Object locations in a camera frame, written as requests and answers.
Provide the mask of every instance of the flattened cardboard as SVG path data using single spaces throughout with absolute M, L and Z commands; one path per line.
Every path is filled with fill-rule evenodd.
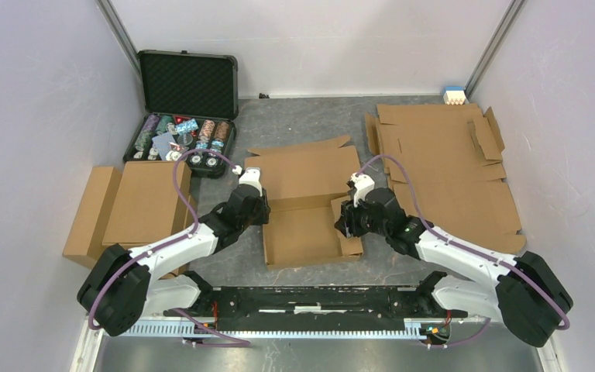
M 63 256 L 91 269 L 107 246 L 101 244 L 122 172 L 115 167 L 94 167 L 85 186 Z
M 334 229 L 350 175 L 359 170 L 349 136 L 316 143 L 249 149 L 258 157 L 245 167 L 259 167 L 270 204 L 270 222 L 263 226 L 266 265 L 271 269 L 358 260 L 360 240 L 341 241 Z
M 504 143 L 491 109 L 477 105 L 378 105 L 369 147 L 396 157 L 414 183 L 425 218 L 449 233 L 504 253 L 525 245 L 501 151 Z M 415 214 L 399 168 L 385 162 L 389 187 Z
M 106 246 L 118 243 L 131 248 L 155 243 L 192 223 L 174 190 L 173 167 L 174 162 L 165 161 L 126 163 L 104 235 Z M 177 181 L 184 195 L 188 195 L 190 176 L 190 168 L 181 163 Z

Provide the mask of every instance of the open black case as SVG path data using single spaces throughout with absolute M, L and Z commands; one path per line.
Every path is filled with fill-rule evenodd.
M 206 138 L 208 146 L 205 148 L 218 148 L 217 140 L 220 139 L 216 139 L 215 134 L 222 126 L 222 131 L 218 133 L 225 133 L 226 139 L 221 141 L 224 146 L 220 150 L 228 157 L 236 141 L 236 125 L 233 120 L 239 113 L 236 58 L 186 51 L 175 53 L 142 50 L 138 53 L 138 59 L 142 72 L 145 107 L 149 114 L 145 116 L 131 140 L 124 161 L 150 160 L 151 144 L 145 146 L 144 151 L 136 149 L 136 140 L 150 115 L 172 116 L 174 125 L 195 119 L 198 124 L 196 130 L 184 134 L 171 133 L 176 143 L 189 150 L 194 149 L 198 142 L 204 146 Z M 210 124 L 205 128 L 204 124 L 208 120 L 213 121 L 215 128 Z M 158 156 L 156 160 L 165 159 Z M 226 169 L 225 162 L 207 153 L 188 157 L 186 162 L 192 173 L 199 177 L 217 178 L 222 176 Z

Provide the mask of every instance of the cardboard flap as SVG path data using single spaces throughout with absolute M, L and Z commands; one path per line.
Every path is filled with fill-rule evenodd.
M 431 116 L 441 117 L 442 115 L 463 115 L 479 113 L 482 111 L 477 104 L 469 105 L 377 105 L 377 113 L 382 124 L 403 125 L 418 122 L 433 121 L 428 119 Z
M 373 155 L 380 153 L 380 144 L 377 142 L 377 125 L 375 118 L 366 113 L 366 138 L 368 139 L 368 150 Z
M 258 148 L 252 147 L 247 149 L 250 153 L 255 155 L 274 155 L 278 153 L 295 153 L 303 151 L 316 151 L 339 148 L 350 141 L 350 136 L 344 135 L 332 139 L 327 139 L 318 142 L 299 143 L 297 145 L 282 146 L 282 147 L 267 147 Z
M 489 127 L 491 128 L 491 133 L 494 135 L 494 139 L 496 140 L 496 146 L 498 146 L 498 150 L 505 150 L 505 142 L 503 142 L 503 137 L 500 135 L 498 122 L 496 121 L 494 111 L 491 107 L 489 107 L 487 112 L 484 113 L 484 117 L 487 118 L 487 121 L 489 122 Z
M 473 128 L 475 129 L 475 135 L 485 159 L 503 160 L 487 119 L 480 115 L 475 115 L 472 120 Z
M 332 200 L 332 214 L 334 215 L 334 221 L 332 222 L 332 228 L 334 228 L 334 222 L 338 221 L 341 217 L 341 203 L 346 200 L 350 200 L 349 196 L 337 198 Z M 336 235 L 339 237 L 341 244 L 341 254 L 343 256 L 361 256 L 363 254 L 363 246 L 361 244 L 361 238 L 346 238 L 341 234 L 340 231 L 336 230 Z

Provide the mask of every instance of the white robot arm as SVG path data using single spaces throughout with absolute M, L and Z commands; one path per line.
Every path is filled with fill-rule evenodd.
M 147 252 L 122 273 L 97 305 L 95 319 L 111 336 L 125 332 L 141 316 L 170 308 L 190 308 L 200 294 L 199 286 L 188 276 L 159 279 L 200 257 L 210 256 L 230 246 L 250 225 L 268 223 L 270 207 L 260 183 L 261 171 L 248 168 L 239 178 L 229 200 L 184 231 L 156 243 L 125 250 L 110 246 L 99 258 L 77 295 L 90 311 L 99 292 L 112 275 L 133 257 Z
M 435 271 L 418 287 L 426 312 L 463 310 L 496 319 L 519 339 L 541 347 L 558 327 L 561 317 L 536 291 L 502 262 L 525 273 L 542 288 L 566 314 L 573 300 L 546 262 L 537 254 L 521 257 L 498 253 L 448 234 L 419 217 L 406 215 L 394 192 L 374 188 L 365 174 L 353 174 L 348 185 L 351 200 L 341 205 L 341 218 L 335 227 L 344 236 L 377 233 L 385 237 L 396 252 L 447 267 L 469 280 Z M 470 248 L 494 262 L 449 244 Z

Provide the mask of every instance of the purple cable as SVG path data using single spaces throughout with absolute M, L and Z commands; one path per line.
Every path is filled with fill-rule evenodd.
M 250 342 L 246 339 L 237 339 L 236 337 L 224 335 L 224 334 L 216 331 L 215 329 L 208 328 L 207 326 L 198 322 L 197 319 L 190 316 L 190 314 L 185 312 L 183 309 L 173 308 L 172 311 L 187 318 L 188 320 L 193 322 L 202 331 L 211 333 L 212 335 L 220 337 L 222 339 L 228 339 L 229 341 L 234 342 L 234 343 L 194 343 L 195 346 L 200 346 L 200 347 L 248 347 L 249 345 L 251 345 Z
M 436 232 L 432 227 L 430 227 L 430 225 L 425 221 L 425 217 L 423 216 L 423 213 L 421 212 L 421 207 L 419 207 L 418 205 L 418 201 L 416 200 L 416 190 L 414 189 L 414 184 L 411 183 L 411 180 L 409 179 L 409 175 L 407 174 L 407 170 L 404 169 L 404 167 L 402 166 L 402 164 L 400 164 L 400 162 L 398 162 L 398 160 L 396 160 L 394 157 L 392 157 L 391 155 L 386 155 L 386 154 L 379 154 L 376 155 L 375 157 L 373 157 L 372 159 L 368 160 L 360 169 L 359 171 L 356 173 L 356 175 L 360 175 L 361 173 L 364 172 L 364 170 L 375 160 L 380 159 L 380 158 L 387 158 L 388 160 L 393 161 L 398 168 L 400 168 L 402 175 L 404 176 L 404 179 L 407 181 L 407 185 L 409 186 L 409 191 L 411 193 L 411 200 L 414 203 L 414 208 L 416 209 L 416 213 L 418 214 L 418 218 L 421 220 L 421 222 L 423 223 L 423 226 L 425 226 L 425 228 L 434 236 L 436 236 L 437 238 L 439 238 L 440 240 L 447 242 L 448 239 L 443 236 L 442 234 Z M 493 262 L 495 264 L 501 265 L 502 267 L 506 267 L 507 269 L 509 269 L 510 271 L 512 271 L 513 273 L 515 273 L 516 275 L 518 275 L 521 279 L 523 279 L 523 281 L 525 281 L 526 283 L 528 283 L 529 286 L 532 287 L 532 289 L 534 289 L 540 296 L 542 296 L 542 298 L 544 298 L 544 301 L 546 301 L 547 304 L 549 304 L 549 306 L 551 306 L 553 308 L 553 310 L 555 310 L 555 312 L 558 313 L 558 316 L 562 319 L 562 321 L 564 322 L 562 325 L 558 325 L 558 329 L 560 330 L 564 330 L 564 329 L 568 329 L 569 326 L 571 325 L 571 323 L 569 322 L 569 318 L 566 316 L 565 312 L 558 306 L 558 304 L 555 303 L 555 301 L 553 301 L 553 299 L 546 294 L 546 292 L 544 292 L 544 290 L 539 287 L 537 285 L 537 283 L 535 283 L 530 277 L 528 277 L 528 275 L 524 274 L 521 270 L 517 269 L 515 266 L 510 265 L 507 262 L 504 262 L 502 260 L 498 260 L 497 258 L 492 257 L 489 254 L 480 252 L 478 250 L 475 250 L 473 248 L 471 248 L 470 246 L 465 246 L 464 244 L 461 243 L 457 243 L 454 240 L 450 240 L 448 242 L 448 244 L 450 244 L 451 246 L 456 246 L 457 248 L 460 248 L 461 250 L 464 250 L 468 253 L 472 253 L 475 254 L 476 256 L 482 257 L 485 260 L 489 260 L 490 262 Z
M 95 313 L 97 312 L 99 303 L 104 298 L 108 289 L 113 285 L 113 283 L 115 283 L 117 278 L 126 271 L 126 269 L 128 269 L 129 267 L 131 267 L 133 264 L 140 261 L 141 259 L 150 256 L 152 253 L 162 250 L 166 246 L 170 246 L 172 244 L 180 242 L 183 239 L 190 239 L 192 237 L 192 234 L 194 234 L 197 231 L 197 228 L 199 227 L 199 218 L 197 216 L 197 212 L 193 209 L 192 205 L 190 203 L 188 203 L 188 200 L 186 199 L 184 194 L 181 192 L 181 188 L 179 188 L 179 183 L 177 182 L 177 169 L 179 168 L 179 163 L 184 161 L 189 155 L 196 153 L 196 152 L 212 153 L 212 154 L 216 155 L 217 157 L 219 157 L 220 159 L 223 159 L 225 162 L 227 162 L 227 164 L 231 165 L 232 167 L 236 167 L 236 165 L 231 160 L 227 159 L 227 157 L 225 157 L 221 153 L 212 151 L 212 150 L 208 150 L 208 149 L 190 150 L 190 151 L 186 151 L 185 153 L 181 154 L 179 159 L 177 159 L 177 161 L 174 163 L 174 169 L 172 170 L 172 181 L 174 182 L 174 189 L 179 194 L 179 198 L 186 205 L 186 207 L 188 207 L 188 210 L 191 212 L 191 215 L 193 216 L 193 220 L 194 220 L 193 228 L 187 235 L 178 236 L 177 238 L 174 238 L 172 240 L 166 241 L 165 243 L 159 244 L 158 246 L 152 248 L 151 250 L 143 252 L 143 253 L 139 254 L 138 256 L 133 257 L 131 260 L 127 261 L 124 265 L 122 265 L 122 267 L 120 267 L 106 281 L 106 284 L 104 284 L 104 287 L 99 291 L 99 293 L 97 294 L 97 297 L 95 298 L 95 301 L 92 303 L 92 307 L 90 308 L 90 312 L 88 313 L 88 327 L 90 329 L 92 329 L 94 331 L 101 329 L 100 325 L 95 324 Z

